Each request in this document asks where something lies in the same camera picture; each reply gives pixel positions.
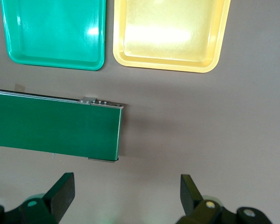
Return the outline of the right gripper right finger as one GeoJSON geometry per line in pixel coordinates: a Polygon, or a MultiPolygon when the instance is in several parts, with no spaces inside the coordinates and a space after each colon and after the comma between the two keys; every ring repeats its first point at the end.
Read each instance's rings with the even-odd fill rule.
{"type": "Polygon", "coordinates": [[[270,224],[270,219],[260,210],[240,207],[232,213],[218,202],[204,200],[190,175],[182,174],[180,200],[185,216],[178,224],[270,224]]]}

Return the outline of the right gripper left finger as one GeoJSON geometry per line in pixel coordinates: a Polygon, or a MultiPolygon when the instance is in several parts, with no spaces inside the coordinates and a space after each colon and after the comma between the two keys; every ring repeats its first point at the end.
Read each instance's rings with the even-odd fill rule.
{"type": "Polygon", "coordinates": [[[75,197],[73,173],[64,173],[43,196],[34,196],[10,211],[0,205],[0,224],[58,224],[75,197]]]}

